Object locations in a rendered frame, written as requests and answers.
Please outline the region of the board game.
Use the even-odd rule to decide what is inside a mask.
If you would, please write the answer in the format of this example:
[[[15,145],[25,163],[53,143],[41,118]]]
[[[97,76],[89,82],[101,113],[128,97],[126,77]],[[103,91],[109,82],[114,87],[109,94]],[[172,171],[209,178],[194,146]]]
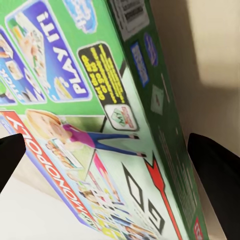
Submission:
[[[0,123],[82,224],[210,240],[150,0],[0,0]]]

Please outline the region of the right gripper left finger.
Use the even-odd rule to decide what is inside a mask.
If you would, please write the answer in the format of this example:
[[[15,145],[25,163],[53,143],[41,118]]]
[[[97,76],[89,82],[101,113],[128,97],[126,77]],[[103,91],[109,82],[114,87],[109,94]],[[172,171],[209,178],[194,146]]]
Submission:
[[[22,133],[0,138],[0,194],[25,153],[26,143]]]

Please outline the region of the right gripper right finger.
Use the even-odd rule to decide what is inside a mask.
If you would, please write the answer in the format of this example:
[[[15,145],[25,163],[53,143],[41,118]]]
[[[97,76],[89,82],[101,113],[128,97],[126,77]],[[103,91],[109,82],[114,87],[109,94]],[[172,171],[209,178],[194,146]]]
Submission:
[[[240,240],[240,157],[196,133],[187,151],[227,240]]]

